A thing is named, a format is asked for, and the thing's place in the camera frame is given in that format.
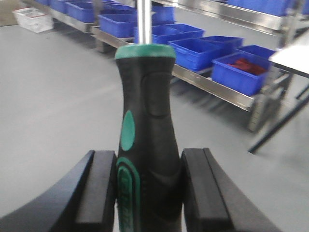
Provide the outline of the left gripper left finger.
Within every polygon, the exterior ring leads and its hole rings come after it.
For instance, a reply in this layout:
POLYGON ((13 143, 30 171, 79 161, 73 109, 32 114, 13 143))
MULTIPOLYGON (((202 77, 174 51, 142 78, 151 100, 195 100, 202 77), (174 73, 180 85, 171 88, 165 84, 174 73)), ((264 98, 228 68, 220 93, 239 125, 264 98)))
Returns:
POLYGON ((34 200, 0 219, 2 232, 111 232, 116 198, 114 151, 90 150, 34 200))

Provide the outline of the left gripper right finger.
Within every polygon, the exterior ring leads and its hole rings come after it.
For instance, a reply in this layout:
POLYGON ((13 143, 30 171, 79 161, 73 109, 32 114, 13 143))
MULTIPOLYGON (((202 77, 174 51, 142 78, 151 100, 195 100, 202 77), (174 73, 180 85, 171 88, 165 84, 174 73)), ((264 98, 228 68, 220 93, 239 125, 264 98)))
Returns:
POLYGON ((230 179, 209 148, 184 149, 182 162, 187 231, 280 231, 230 179))

